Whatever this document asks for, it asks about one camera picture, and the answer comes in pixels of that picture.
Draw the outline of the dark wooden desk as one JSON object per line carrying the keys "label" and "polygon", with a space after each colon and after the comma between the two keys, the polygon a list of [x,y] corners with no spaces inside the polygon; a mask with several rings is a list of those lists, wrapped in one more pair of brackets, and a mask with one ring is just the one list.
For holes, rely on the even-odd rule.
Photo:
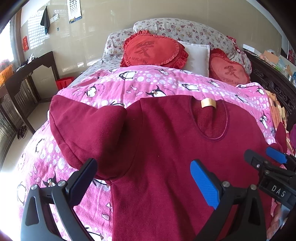
{"label": "dark wooden desk", "polygon": [[44,66],[46,68],[51,68],[55,81],[60,79],[55,58],[54,58],[54,53],[53,51],[50,51],[40,57],[37,57],[32,62],[25,65],[19,71],[14,73],[11,77],[9,77],[8,80],[4,82],[4,84],[1,85],[1,98],[3,98],[5,95],[9,96],[18,116],[23,121],[23,123],[28,127],[29,131],[32,134],[34,134],[36,131],[33,128],[33,126],[30,124],[30,122],[27,119],[27,116],[24,114],[22,108],[18,104],[16,100],[16,95],[21,90],[22,82],[29,77],[29,74],[32,74],[36,69],[38,69],[41,66]]}

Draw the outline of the right red heart pillow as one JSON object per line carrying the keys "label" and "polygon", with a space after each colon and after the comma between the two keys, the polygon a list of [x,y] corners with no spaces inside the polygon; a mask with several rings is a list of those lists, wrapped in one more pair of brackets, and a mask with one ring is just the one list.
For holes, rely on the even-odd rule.
{"label": "right red heart pillow", "polygon": [[227,55],[218,48],[210,51],[209,77],[232,86],[250,83],[250,77],[243,66],[230,60]]}

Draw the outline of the dark cloth hanging on wall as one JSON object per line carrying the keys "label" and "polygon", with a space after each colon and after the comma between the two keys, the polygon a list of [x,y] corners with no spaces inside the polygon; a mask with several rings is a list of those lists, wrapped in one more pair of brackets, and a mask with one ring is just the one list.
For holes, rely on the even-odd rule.
{"label": "dark cloth hanging on wall", "polygon": [[47,35],[49,33],[49,28],[50,28],[50,18],[48,15],[47,7],[45,7],[45,9],[44,9],[40,25],[44,27],[45,35]]}

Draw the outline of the orange plastic crate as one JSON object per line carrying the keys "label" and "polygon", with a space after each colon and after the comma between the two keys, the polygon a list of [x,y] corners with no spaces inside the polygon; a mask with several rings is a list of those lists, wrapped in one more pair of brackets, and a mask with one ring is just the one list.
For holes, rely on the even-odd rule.
{"label": "orange plastic crate", "polygon": [[0,73],[0,85],[3,85],[13,74],[14,68],[11,64]]}

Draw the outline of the red paper wall sign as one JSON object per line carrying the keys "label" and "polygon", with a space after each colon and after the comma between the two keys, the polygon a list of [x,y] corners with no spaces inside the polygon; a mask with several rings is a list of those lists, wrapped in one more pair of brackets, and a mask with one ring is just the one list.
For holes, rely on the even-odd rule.
{"label": "red paper wall sign", "polygon": [[23,42],[23,51],[27,52],[29,50],[28,37],[27,36],[23,37],[22,42]]}

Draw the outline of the left red heart pillow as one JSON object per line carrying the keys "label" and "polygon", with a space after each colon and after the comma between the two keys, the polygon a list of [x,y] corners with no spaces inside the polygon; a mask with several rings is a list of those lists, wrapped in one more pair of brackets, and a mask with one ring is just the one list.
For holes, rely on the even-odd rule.
{"label": "left red heart pillow", "polygon": [[178,41],[149,31],[139,31],[123,44],[121,67],[154,65],[182,69],[189,54]]}

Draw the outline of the floral folded duvet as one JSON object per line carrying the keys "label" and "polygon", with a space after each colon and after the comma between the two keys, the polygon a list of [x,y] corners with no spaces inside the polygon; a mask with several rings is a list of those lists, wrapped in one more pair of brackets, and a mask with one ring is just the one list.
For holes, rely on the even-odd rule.
{"label": "floral folded duvet", "polygon": [[174,18],[142,20],[134,23],[132,28],[110,33],[104,47],[102,59],[104,61],[112,58],[121,60],[125,40],[142,30],[147,30],[151,34],[170,37],[177,41],[209,45],[211,49],[221,49],[230,60],[238,62],[244,67],[248,75],[251,74],[251,62],[247,55],[238,48],[234,38],[226,36],[207,25]]}

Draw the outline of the dark red fleece sweater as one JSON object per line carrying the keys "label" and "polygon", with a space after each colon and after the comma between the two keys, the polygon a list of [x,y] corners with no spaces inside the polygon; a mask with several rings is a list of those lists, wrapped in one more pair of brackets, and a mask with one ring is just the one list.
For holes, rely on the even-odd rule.
{"label": "dark red fleece sweater", "polygon": [[203,108],[191,95],[171,95],[94,108],[53,97],[50,128],[65,160],[79,169],[95,159],[96,178],[111,187],[113,240],[193,240],[213,212],[191,175],[193,160],[247,188],[258,174],[246,150],[287,151],[284,128],[267,141],[248,111],[216,104]]}

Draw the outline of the red box on floor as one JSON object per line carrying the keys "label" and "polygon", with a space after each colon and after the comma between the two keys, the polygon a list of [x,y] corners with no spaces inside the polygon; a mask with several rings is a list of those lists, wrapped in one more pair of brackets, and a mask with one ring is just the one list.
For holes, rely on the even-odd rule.
{"label": "red box on floor", "polygon": [[58,90],[64,89],[67,86],[69,86],[74,81],[74,79],[75,79],[74,77],[65,77],[65,78],[58,79],[56,81]]}

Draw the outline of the red heart pillow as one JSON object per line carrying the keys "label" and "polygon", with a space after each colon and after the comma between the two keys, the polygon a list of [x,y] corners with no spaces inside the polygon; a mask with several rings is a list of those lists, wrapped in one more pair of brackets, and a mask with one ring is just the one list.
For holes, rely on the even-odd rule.
{"label": "red heart pillow", "polygon": [[182,69],[189,54],[178,41],[149,31],[139,31],[123,44],[121,67],[154,65]]}
{"label": "red heart pillow", "polygon": [[209,77],[232,86],[250,83],[250,77],[243,66],[230,60],[227,55],[218,48],[210,51]]}

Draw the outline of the dark shoes on floor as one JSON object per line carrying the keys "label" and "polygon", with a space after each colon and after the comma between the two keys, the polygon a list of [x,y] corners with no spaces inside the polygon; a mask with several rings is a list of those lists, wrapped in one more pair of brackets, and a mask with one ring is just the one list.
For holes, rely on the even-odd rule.
{"label": "dark shoes on floor", "polygon": [[21,126],[19,129],[18,129],[18,132],[17,132],[17,138],[18,140],[22,139],[22,138],[25,138],[26,134],[27,134],[27,131],[28,131],[28,128],[27,126]]}

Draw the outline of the white square pillow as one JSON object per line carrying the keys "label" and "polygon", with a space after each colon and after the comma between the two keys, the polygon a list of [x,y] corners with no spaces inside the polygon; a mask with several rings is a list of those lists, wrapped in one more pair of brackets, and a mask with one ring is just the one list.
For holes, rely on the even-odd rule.
{"label": "white square pillow", "polygon": [[182,70],[189,71],[204,77],[209,76],[209,58],[210,58],[210,46],[191,44],[183,41],[179,41],[188,53],[188,58],[185,66]]}

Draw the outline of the dark carved wooden headboard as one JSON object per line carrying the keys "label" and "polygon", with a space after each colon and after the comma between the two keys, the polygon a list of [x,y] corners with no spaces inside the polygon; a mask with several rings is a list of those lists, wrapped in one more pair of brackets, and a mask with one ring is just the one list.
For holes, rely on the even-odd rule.
{"label": "dark carved wooden headboard", "polygon": [[244,51],[252,64],[250,74],[251,82],[259,83],[265,90],[276,94],[277,100],[288,115],[295,115],[295,87],[288,79],[261,60],[258,56],[247,50]]}

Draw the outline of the orange cartoon blanket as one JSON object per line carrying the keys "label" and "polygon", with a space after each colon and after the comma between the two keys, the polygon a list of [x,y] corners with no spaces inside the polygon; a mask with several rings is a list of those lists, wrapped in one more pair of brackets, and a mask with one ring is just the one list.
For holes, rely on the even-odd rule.
{"label": "orange cartoon blanket", "polygon": [[275,128],[275,130],[277,130],[280,123],[282,123],[285,129],[285,135],[286,137],[288,137],[287,115],[285,112],[285,108],[280,105],[280,102],[276,98],[275,93],[272,93],[268,90],[266,90],[265,92],[268,96],[268,103],[273,127]]}

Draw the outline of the wall calendar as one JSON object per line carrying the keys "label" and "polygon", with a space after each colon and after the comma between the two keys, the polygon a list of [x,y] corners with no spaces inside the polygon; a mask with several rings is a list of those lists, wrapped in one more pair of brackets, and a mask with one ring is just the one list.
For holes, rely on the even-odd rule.
{"label": "wall calendar", "polygon": [[69,23],[82,19],[80,0],[67,0]]}

